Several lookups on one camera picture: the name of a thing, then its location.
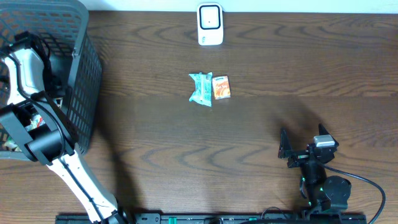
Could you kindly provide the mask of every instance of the wooden table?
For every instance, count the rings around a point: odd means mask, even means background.
[[[90,13],[103,83],[85,159],[99,180],[134,210],[299,208],[300,170],[277,158],[279,129],[302,149],[322,122],[340,142],[329,165],[379,183],[378,223],[395,223],[398,17],[225,13],[224,27],[222,45],[201,47],[195,13]],[[198,71],[228,75],[232,98],[189,102],[188,74]],[[0,170],[1,223],[85,212],[39,163],[1,161]],[[380,193],[349,180],[348,210],[370,220]]]

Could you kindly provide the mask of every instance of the teal snack bag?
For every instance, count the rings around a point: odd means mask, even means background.
[[[192,93],[192,96],[189,98],[189,101],[192,100],[205,106],[211,106],[211,78],[213,76],[213,72],[206,74],[189,74],[191,78],[195,81],[195,91]]]

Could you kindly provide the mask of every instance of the basket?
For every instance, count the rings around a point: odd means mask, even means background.
[[[65,90],[61,110],[76,126],[79,145],[86,153],[101,84],[101,64],[87,35],[88,11],[77,0],[2,0],[0,2],[0,46],[11,44],[14,35],[29,31],[44,39],[51,52],[52,72]],[[0,78],[8,69],[0,64]],[[9,86],[0,83],[0,108],[6,105]],[[19,158],[21,152],[4,147],[7,132],[0,127],[0,157]]]

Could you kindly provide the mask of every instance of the white wall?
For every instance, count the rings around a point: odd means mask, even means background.
[[[398,13],[398,0],[80,0],[89,10],[196,11],[217,2],[225,12]]]

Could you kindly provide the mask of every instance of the orange packet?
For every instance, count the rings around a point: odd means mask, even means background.
[[[216,100],[231,97],[227,76],[213,78],[213,91]]]

